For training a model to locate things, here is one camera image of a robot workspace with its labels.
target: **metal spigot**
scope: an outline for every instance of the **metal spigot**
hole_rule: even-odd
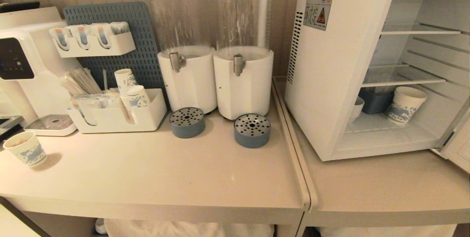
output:
[[[242,74],[243,68],[246,66],[246,61],[241,54],[234,55],[234,73],[235,76]]]
[[[171,68],[179,73],[182,67],[186,66],[186,57],[182,54],[170,53]]]

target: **wall-mounted shelf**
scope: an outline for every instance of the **wall-mounted shelf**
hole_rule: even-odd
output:
[[[408,65],[370,67],[362,87],[444,83],[445,79]]]
[[[410,34],[461,34],[460,31],[429,26],[425,24],[385,24],[381,35],[410,35]]]

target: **white organizer caddy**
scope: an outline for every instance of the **white organizer caddy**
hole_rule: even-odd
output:
[[[131,32],[121,33],[117,35],[109,36],[111,42],[111,48],[105,49],[100,45],[98,38],[96,36],[89,36],[88,40],[90,43],[90,49],[85,50],[79,46],[77,39],[74,37],[68,37],[67,43],[70,45],[68,51],[64,51],[57,45],[57,42],[54,41],[54,45],[57,48],[57,52],[62,58],[69,57],[90,57],[90,56],[119,56],[130,51],[135,50],[134,39],[132,38]]]
[[[107,108],[93,109],[96,126],[89,125],[80,111],[68,109],[73,122],[81,133],[124,133],[149,132],[156,130],[166,115],[167,108],[161,89],[146,89],[152,100],[146,108],[131,108],[134,118],[130,118],[120,98],[116,98]]]

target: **white cloth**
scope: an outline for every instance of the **white cloth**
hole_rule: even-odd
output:
[[[419,227],[317,227],[322,237],[452,237],[457,224]]]
[[[105,219],[109,237],[272,237],[274,225]]]

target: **ventilation grille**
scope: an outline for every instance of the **ventilation grille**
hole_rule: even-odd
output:
[[[140,85],[145,88],[161,88],[168,104],[162,73],[156,57],[158,48],[145,3],[67,6],[64,8],[64,16],[69,25],[113,21],[129,23],[135,43],[134,51],[120,56],[80,57],[77,60],[83,67],[91,70],[93,78],[102,89],[104,88],[103,69],[106,70],[109,87],[117,87],[114,72],[130,68]]]
[[[302,12],[296,12],[295,16],[294,33],[292,35],[292,46],[290,48],[289,56],[289,69],[287,71],[287,80],[289,83],[294,82],[295,64],[297,60],[297,50],[299,48],[300,28],[302,27],[303,15],[304,13]]]

